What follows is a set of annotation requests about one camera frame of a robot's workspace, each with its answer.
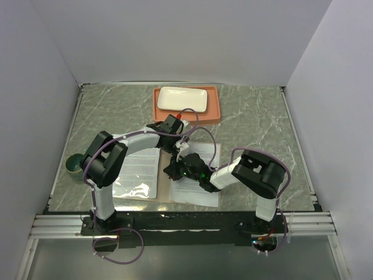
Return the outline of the white printed paper sheet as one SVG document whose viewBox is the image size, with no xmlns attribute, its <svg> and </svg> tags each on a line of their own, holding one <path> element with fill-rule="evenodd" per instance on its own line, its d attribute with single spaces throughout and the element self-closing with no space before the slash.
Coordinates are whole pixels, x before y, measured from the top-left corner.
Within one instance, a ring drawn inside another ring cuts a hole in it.
<svg viewBox="0 0 373 280">
<path fill-rule="evenodd" d="M 125 157 L 112 196 L 127 199 L 155 199 L 160 150 L 149 148 Z"/>
</svg>

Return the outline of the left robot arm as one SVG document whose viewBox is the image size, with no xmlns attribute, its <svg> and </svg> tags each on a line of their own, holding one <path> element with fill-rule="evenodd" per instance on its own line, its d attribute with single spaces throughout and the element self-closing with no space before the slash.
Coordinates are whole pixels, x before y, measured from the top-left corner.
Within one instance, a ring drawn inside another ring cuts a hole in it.
<svg viewBox="0 0 373 280">
<path fill-rule="evenodd" d="M 112 185 L 119 176 L 125 157 L 150 148 L 177 155 L 176 143 L 182 139 L 183 129 L 181 115 L 170 114 L 164 121 L 122 136 L 115 137 L 107 131 L 97 134 L 80 161 L 80 167 L 83 181 L 92 193 L 94 227 L 101 234 L 110 234 L 117 228 Z"/>
</svg>

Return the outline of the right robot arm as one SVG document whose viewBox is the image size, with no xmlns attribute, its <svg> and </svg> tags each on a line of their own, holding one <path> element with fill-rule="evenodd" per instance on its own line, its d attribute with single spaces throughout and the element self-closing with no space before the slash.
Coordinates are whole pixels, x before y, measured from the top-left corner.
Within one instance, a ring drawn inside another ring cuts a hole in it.
<svg viewBox="0 0 373 280">
<path fill-rule="evenodd" d="M 183 178 L 196 181 L 209 193 L 217 193 L 235 183 L 242 183 L 257 195 L 255 227 L 260 232 L 268 232 L 275 226 L 279 190 L 285 177 L 291 179 L 288 168 L 278 158 L 261 150 L 242 150 L 241 156 L 231 160 L 224 167 L 210 169 L 197 153 L 186 156 L 173 155 L 163 169 L 173 181 Z"/>
</svg>

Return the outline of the white printed paper sheets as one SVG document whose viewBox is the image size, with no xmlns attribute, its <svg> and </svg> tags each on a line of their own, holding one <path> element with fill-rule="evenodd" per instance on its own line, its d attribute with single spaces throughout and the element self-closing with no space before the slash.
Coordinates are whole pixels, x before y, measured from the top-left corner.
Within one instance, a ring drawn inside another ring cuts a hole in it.
<svg viewBox="0 0 373 280">
<path fill-rule="evenodd" d="M 197 153 L 205 164 L 210 162 L 214 153 L 213 143 L 190 142 L 188 145 L 188 153 Z M 183 177 L 178 181 L 171 181 L 170 201 L 179 204 L 217 208 L 220 202 L 220 195 L 217 192 L 207 192 L 197 181 Z"/>
</svg>

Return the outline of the tan paper folder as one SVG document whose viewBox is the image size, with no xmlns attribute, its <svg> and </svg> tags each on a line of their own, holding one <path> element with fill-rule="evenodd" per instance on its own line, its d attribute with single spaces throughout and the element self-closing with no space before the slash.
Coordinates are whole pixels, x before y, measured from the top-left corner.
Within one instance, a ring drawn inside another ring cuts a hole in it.
<svg viewBox="0 0 373 280">
<path fill-rule="evenodd" d="M 142 201 L 153 201 L 153 202 L 165 202 L 173 203 L 170 201 L 170 184 L 172 179 L 168 178 L 163 172 L 163 169 L 170 163 L 171 155 L 160 150 L 160 159 L 158 167 L 157 177 L 157 197 L 155 199 L 128 199 L 128 200 L 142 200 Z"/>
</svg>

